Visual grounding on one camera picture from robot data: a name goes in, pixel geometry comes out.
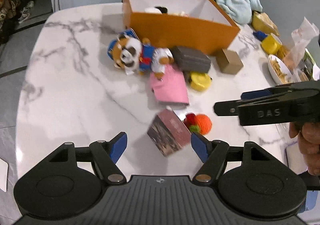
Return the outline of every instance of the pink box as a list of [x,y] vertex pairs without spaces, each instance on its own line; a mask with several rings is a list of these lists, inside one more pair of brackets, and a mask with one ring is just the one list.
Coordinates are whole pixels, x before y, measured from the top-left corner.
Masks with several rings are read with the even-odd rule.
[[152,121],[148,136],[164,156],[182,149],[190,143],[191,133],[178,116],[170,110],[162,110]]

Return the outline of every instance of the knitted ball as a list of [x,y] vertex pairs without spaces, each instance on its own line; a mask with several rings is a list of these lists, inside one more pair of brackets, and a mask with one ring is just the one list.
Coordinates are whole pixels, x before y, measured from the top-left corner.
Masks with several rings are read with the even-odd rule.
[[196,119],[196,124],[200,128],[200,134],[201,135],[206,135],[210,132],[212,128],[212,122],[210,118],[207,115],[204,114],[198,114],[195,116]]
[[191,125],[189,127],[189,131],[192,132],[199,132],[200,133],[200,127],[198,125]]
[[190,125],[196,124],[195,117],[196,115],[194,113],[189,113],[186,115],[186,118],[184,119],[183,123],[186,125],[187,128],[189,128]]

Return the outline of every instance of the human hand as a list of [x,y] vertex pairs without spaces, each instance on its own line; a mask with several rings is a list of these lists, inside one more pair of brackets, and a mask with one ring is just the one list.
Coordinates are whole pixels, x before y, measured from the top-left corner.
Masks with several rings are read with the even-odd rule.
[[305,123],[301,131],[290,123],[289,136],[298,135],[298,145],[311,175],[320,175],[320,122]]

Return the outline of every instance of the orange box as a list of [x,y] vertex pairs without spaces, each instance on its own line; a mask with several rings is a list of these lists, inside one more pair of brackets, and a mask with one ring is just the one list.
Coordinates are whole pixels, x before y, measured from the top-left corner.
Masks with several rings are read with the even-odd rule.
[[[214,0],[123,0],[124,25],[155,47],[185,46],[213,55],[227,48],[240,29]],[[166,7],[168,14],[146,13]],[[185,12],[189,17],[171,15]]]

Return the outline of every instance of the stuffed toy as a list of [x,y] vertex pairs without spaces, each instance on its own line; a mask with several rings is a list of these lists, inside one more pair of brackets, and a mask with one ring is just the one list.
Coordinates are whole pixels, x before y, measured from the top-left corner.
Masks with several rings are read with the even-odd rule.
[[173,63],[169,49],[155,49],[147,38],[143,38],[141,43],[131,28],[111,41],[108,56],[114,61],[114,66],[124,69],[127,75],[136,71],[143,74],[152,70],[159,80],[164,75],[165,65]]
[[190,132],[199,132],[201,135],[207,135],[212,128],[210,118],[204,114],[189,113],[183,123]]

